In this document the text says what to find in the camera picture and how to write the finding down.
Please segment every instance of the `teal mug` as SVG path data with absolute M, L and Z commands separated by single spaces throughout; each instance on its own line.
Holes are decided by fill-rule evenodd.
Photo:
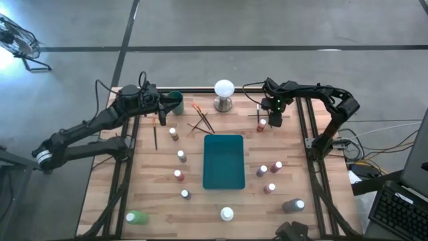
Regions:
M 181 99 L 180 104 L 173 109 L 173 113 L 176 115 L 183 114 L 183 112 L 185 111 L 185 106 L 183 104 L 183 94 L 181 94 L 178 91 L 172 91 L 172 92 L 168 93 L 168 96 L 171 98 L 180 98 Z

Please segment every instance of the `lamp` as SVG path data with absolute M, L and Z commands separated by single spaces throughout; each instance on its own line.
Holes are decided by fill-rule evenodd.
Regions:
M 232 109 L 233 103 L 230 96 L 235 91 L 232 82 L 228 80 L 219 80 L 215 83 L 214 91 L 218 97 L 214 100 L 214 107 L 219 112 L 227 112 Z

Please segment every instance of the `lamp base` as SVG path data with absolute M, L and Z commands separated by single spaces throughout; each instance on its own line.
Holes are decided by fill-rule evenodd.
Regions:
M 220 97 L 218 96 L 214 100 L 214 107 L 219 112 L 227 112 L 232 109 L 233 102 L 229 97 Z

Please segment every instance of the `robotic arm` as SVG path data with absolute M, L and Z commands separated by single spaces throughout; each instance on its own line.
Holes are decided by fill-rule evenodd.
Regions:
M 326 110 L 331 114 L 332 120 L 326 130 L 316 137 L 312 142 L 311 155 L 315 159 L 322 159 L 332 150 L 333 136 L 340 126 L 345 123 L 359 108 L 360 105 L 351 93 L 346 90 L 331 86 L 300 85 L 294 81 L 287 81 L 280 85 L 271 78 L 267 78 L 262 87 L 266 98 L 261 101 L 261 107 L 268 110 L 269 125 L 280 127 L 282 124 L 282 113 L 287 104 L 293 103 L 295 97 L 309 97 L 319 99 L 324 103 Z M 335 99 L 341 102 L 335 106 Z
M 141 89 L 135 85 L 125 86 L 119 90 L 114 102 L 92 120 L 54 133 L 31 154 L 46 171 L 61 167 L 70 160 L 101 154 L 113 155 L 115 159 L 126 159 L 128 145 L 122 137 L 112 137 L 106 141 L 77 147 L 68 146 L 101 130 L 120 127 L 126 119 L 140 114 L 157 112 L 160 124 L 165 126 L 166 115 L 181 101 L 159 93 L 156 85 L 147 81 Z

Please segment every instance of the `green cup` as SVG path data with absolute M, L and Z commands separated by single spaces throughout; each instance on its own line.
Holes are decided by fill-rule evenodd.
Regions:
M 171 98 L 181 99 L 180 104 L 173 109 L 173 113 L 176 115 L 183 114 L 183 112 L 185 111 L 185 105 L 183 104 L 183 95 L 178 91 L 172 91 L 172 92 L 168 93 L 168 96 Z
M 148 214 L 145 212 L 139 211 L 129 211 L 126 215 L 126 221 L 129 224 L 147 224 L 148 222 Z

